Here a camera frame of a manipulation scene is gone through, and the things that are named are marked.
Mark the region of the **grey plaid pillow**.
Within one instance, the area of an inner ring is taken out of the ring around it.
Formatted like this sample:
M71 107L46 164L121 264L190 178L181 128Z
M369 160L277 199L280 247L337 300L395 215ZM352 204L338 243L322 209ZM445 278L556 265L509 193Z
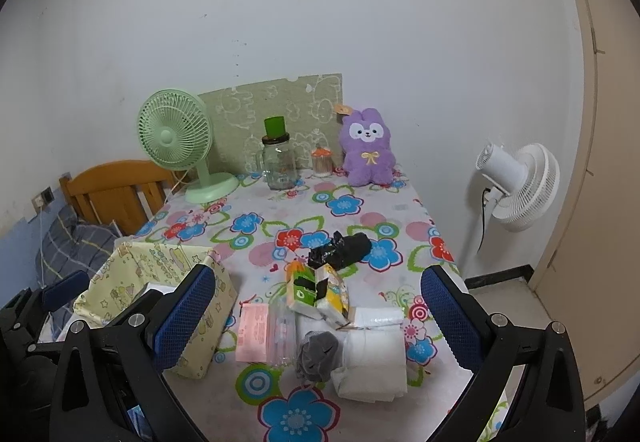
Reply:
M36 256L38 285L52 286L76 271L94 277L121 236L115 222L94 225L66 205L43 234Z

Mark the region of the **yellow cartoon tissue pack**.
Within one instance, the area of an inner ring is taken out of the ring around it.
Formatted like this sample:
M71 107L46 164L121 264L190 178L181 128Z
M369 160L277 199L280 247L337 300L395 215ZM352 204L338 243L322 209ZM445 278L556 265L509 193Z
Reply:
M343 279L327 263L316 270L316 300L314 306L322 317L336 327L349 323L349 295Z

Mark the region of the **green patterned board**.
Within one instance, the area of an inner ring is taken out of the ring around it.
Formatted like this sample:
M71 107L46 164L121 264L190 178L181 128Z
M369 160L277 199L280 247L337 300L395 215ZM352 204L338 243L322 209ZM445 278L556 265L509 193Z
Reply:
M206 92L200 98L214 129L207 158L211 171L255 171L255 154L266 134L264 121L273 116L284 118L298 168L312 167L316 147L330 150L335 166L342 164L341 122L335 113L335 106L343 102L340 73L266 80Z

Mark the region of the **grey sock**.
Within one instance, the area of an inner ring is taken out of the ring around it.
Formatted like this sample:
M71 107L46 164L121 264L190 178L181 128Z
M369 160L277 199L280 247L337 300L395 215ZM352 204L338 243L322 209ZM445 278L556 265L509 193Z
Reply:
M339 354L340 342L332 332L307 332L297 348L297 378L306 384L329 381Z

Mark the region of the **wooden bed headboard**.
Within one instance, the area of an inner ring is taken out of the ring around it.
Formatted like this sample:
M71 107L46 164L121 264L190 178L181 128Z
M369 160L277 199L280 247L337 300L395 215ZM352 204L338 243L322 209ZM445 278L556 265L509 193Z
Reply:
M93 225L114 223L125 235L137 233L164 206L174 175L151 161L126 159L58 179L66 203Z

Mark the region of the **wall power socket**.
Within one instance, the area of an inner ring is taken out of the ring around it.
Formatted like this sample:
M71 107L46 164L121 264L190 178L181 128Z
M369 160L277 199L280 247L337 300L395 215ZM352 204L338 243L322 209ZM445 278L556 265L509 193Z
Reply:
M37 214L46 209L54 200L54 194L50 187L45 188L32 198L32 206Z

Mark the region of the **green desk fan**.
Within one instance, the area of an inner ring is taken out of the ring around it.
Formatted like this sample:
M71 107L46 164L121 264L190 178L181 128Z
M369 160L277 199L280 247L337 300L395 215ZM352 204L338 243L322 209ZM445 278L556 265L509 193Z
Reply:
M232 173L209 171L207 158L214 144L214 129L201 98L177 89L156 91L141 106L137 135L156 165L183 173L196 171L198 179L186 187L189 203L213 202L239 187L239 179Z

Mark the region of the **pink paper packet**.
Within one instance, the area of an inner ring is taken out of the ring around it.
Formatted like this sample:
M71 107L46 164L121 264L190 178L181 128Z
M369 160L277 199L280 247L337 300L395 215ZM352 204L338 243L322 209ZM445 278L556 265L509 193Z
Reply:
M269 306L247 303L240 313L235 358L243 363L266 363L268 360Z

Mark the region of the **yellow fabric storage box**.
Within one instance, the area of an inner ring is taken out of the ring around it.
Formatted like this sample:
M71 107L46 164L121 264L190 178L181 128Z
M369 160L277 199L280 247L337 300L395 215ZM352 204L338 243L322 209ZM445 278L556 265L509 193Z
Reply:
M157 370L201 379L236 298L211 249L124 242L75 300L74 312L93 327L144 315L143 339Z

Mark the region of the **white towel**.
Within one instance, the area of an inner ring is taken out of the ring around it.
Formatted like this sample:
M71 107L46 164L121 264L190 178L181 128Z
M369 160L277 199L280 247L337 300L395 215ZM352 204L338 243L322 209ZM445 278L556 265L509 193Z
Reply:
M341 363L331 373L331 381L344 400L393 402L405 396L406 350L400 326L348 331Z

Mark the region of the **black plastic bag bundle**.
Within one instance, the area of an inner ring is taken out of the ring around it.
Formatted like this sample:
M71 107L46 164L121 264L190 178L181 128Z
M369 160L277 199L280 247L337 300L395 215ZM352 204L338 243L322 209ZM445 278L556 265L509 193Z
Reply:
M335 232L329 243L311 248L307 265L311 269L319 269L324 265L329 265L334 270L345 269L366 258L371 248L371 240L364 233L342 236Z

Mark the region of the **white standing fan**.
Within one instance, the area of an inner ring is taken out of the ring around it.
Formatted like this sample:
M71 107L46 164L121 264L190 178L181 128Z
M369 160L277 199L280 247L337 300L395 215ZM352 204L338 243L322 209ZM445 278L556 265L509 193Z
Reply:
M491 219L510 232L524 231L546 213L559 191L558 161L541 143L510 154L488 142L475 168L489 182L482 196L479 251Z

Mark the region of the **green orange tissue pack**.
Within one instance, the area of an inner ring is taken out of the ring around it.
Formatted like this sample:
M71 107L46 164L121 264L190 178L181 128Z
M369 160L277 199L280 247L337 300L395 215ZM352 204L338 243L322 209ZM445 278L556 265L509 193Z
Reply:
M313 320L322 320L322 314L316 307L316 276L298 259L291 261L285 268L285 302L288 309Z

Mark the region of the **white roll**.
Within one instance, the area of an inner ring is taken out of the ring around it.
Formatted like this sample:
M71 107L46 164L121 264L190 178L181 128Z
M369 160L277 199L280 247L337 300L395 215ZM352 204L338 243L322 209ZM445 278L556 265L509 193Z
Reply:
M343 329L390 329L404 320L404 311L398 307L353 307Z

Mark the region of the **beige door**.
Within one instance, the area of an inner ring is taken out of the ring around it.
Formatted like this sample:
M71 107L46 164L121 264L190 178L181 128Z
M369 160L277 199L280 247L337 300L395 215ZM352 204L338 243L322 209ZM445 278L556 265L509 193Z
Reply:
M564 324L585 404L639 370L639 15L631 0L574 0L582 112L561 211L529 282Z

